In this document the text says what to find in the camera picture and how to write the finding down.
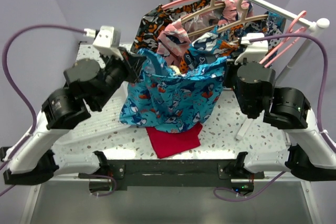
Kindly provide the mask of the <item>blue shark print shorts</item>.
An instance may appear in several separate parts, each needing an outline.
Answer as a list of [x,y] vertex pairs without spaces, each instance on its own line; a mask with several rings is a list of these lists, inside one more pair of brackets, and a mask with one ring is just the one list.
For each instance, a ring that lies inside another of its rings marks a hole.
[[224,89],[225,57],[178,75],[161,55],[149,49],[138,53],[146,60],[139,82],[128,85],[122,124],[181,133],[210,117]]

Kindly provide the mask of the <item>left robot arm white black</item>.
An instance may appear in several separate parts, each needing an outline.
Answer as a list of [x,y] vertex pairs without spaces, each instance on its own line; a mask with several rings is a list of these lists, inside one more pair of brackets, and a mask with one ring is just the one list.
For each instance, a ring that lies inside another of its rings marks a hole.
[[85,58],[66,69],[65,85],[45,100],[28,133],[14,146],[1,148],[1,160],[7,165],[5,184],[32,186],[73,173],[93,178],[111,174],[102,151],[71,155],[52,149],[62,136],[91,118],[91,112],[101,112],[123,82],[138,82],[146,60],[124,47],[113,48],[110,55],[101,58],[104,67]]

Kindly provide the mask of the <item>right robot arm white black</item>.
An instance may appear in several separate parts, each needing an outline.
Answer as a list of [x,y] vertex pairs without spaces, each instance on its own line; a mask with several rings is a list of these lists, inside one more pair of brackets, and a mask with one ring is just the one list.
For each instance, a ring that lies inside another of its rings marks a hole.
[[232,88],[242,114],[287,133],[293,142],[270,153],[240,152],[225,167],[239,178],[259,172],[289,172],[310,181],[335,180],[335,150],[322,137],[305,95],[295,88],[275,86],[275,71],[257,62],[226,62],[223,84]]

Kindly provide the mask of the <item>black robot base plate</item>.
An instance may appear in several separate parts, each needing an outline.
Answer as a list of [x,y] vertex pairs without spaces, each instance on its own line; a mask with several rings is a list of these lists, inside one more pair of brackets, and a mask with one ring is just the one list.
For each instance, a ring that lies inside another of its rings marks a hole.
[[232,179],[264,179],[232,170],[234,159],[110,159],[106,175],[117,182],[118,190],[132,186],[159,187],[230,187]]

